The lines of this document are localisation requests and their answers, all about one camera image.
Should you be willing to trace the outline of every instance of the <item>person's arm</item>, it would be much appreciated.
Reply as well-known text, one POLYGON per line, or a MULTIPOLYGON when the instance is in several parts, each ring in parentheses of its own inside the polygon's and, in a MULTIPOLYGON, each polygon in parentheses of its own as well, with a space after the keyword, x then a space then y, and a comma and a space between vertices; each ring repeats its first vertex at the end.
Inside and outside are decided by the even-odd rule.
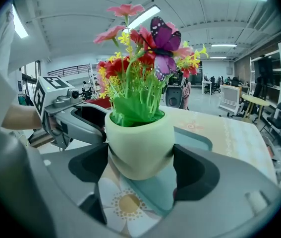
POLYGON ((2 122, 6 129, 38 129, 42 127, 35 107, 11 105, 2 122))

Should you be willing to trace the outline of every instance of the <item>ceiling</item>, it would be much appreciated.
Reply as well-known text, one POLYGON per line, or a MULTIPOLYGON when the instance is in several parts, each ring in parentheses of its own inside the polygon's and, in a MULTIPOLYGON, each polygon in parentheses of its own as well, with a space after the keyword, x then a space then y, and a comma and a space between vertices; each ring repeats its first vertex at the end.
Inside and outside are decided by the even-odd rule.
MULTIPOLYGON (((157 5, 157 14, 180 30, 195 49, 205 44, 211 56, 235 60, 281 31, 281 14, 270 1, 259 0, 14 0, 29 37, 15 36, 10 62, 72 54, 111 54, 112 42, 94 44, 98 33, 122 24, 106 9, 122 3, 157 5), (211 44, 237 44, 236 48, 211 44)), ((150 20, 143 23, 149 28, 150 20)))

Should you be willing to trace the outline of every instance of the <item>butterfly decoration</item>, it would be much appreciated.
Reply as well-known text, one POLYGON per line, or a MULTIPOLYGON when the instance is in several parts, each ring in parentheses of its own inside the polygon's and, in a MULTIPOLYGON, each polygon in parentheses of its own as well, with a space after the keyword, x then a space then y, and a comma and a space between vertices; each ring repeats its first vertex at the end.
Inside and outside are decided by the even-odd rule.
POLYGON ((152 49, 156 53, 155 75, 159 81, 176 72, 172 51, 176 51, 181 43, 181 33, 168 27, 160 17, 154 17, 150 23, 151 35, 157 48, 152 49))

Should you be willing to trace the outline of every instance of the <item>light green pot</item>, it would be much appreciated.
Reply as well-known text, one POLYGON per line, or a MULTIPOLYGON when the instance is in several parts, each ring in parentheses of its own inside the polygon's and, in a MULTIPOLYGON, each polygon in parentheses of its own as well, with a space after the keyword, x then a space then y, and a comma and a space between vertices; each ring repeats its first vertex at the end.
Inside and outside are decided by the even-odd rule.
POLYGON ((109 156, 124 176, 148 179, 173 158, 174 129, 166 112, 160 120, 138 127, 121 127, 112 122, 110 115, 105 117, 109 156))

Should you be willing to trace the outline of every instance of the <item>flower-patterned tablecloth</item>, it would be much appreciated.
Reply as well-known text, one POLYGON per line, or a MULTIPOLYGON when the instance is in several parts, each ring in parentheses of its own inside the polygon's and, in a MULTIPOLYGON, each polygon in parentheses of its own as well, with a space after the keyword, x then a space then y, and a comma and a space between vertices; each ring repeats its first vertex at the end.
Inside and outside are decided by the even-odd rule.
MULTIPOLYGON (((273 182, 277 178, 267 147, 253 124, 160 106, 169 112, 173 125, 201 136, 213 144, 212 151, 248 162, 273 182)), ((99 181, 99 190, 107 226, 128 237, 138 237, 162 218, 150 208, 146 198, 137 194, 112 161, 99 181)))

